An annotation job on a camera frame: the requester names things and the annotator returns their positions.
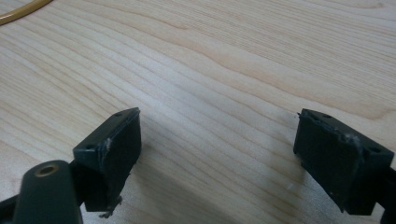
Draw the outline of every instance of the light wood surface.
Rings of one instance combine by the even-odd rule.
[[[30,2],[32,2],[32,0],[0,0],[0,15],[23,7]]]
[[[395,149],[395,87],[394,0],[55,0],[0,27],[0,201],[138,106],[123,204],[85,223],[377,223],[300,166],[296,113]]]

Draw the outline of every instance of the black plastic part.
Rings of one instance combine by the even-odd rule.
[[[136,163],[142,143],[139,109],[114,114],[73,149],[70,164],[78,202],[89,212],[112,214],[120,203],[126,178]]]
[[[0,224],[12,223],[18,195],[0,202]]]
[[[385,208],[381,224],[396,223],[396,171],[389,169],[380,189],[378,203]]]
[[[351,215],[371,215],[393,152],[329,115],[303,109],[294,143],[302,166]]]
[[[67,162],[44,162],[23,176],[12,223],[82,223]]]

